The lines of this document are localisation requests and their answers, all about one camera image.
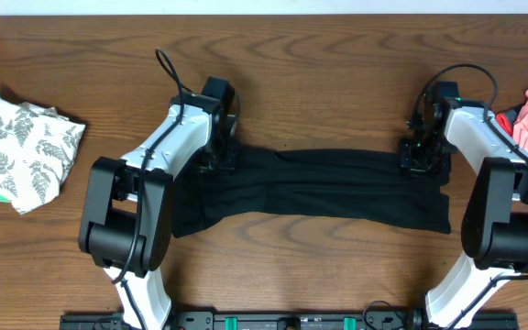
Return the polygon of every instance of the wood grain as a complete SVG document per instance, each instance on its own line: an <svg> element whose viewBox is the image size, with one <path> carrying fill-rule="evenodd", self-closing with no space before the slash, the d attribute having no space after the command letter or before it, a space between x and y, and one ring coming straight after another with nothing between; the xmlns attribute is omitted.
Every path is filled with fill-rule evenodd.
<svg viewBox="0 0 528 330"><path fill-rule="evenodd" d="M394 151L414 97L458 62L498 77L496 109L524 100L528 16L66 16L0 17L0 93L54 105L87 124L76 164L50 204L19 216L0 204L0 329L58 328L70 312L120 302L77 247L88 172L119 157L161 122L175 94L153 50L185 84L230 79L242 97L239 134L275 149ZM460 70L465 96L490 97ZM449 236L369 221L241 214L171 241L163 263L176 303L220 311L361 311L381 299L417 303L460 253L459 228L475 175L453 159ZM487 303L528 329L528 282Z"/></svg>

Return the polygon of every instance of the brown object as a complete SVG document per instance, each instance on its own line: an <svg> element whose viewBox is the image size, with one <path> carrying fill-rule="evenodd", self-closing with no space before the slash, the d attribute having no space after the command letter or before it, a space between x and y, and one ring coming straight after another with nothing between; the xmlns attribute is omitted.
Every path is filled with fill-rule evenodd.
<svg viewBox="0 0 528 330"><path fill-rule="evenodd" d="M0 17L0 94L55 105L87 124L59 198L24 216L0 204L0 329L53 329L64 313L120 307L76 237L93 162L137 147L176 93L155 47L196 90L208 75L228 78L242 97L242 139L275 149L394 151L423 84L459 62L497 75L496 109L520 103L528 87L528 16ZM490 96L476 71L446 77L464 96ZM220 311L417 303L461 251L476 176L462 156L453 164L449 236L241 214L171 241L162 266L167 292L176 303ZM528 282L509 283L486 307L514 309L528 329Z"/></svg>

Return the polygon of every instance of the patterned cloth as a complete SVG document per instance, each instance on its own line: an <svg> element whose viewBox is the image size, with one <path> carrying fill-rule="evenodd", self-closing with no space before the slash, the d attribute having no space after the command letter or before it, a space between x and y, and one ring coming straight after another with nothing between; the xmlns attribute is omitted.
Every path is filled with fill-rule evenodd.
<svg viewBox="0 0 528 330"><path fill-rule="evenodd" d="M24 214L58 196L83 131L54 108L0 98L0 202Z"/></svg>

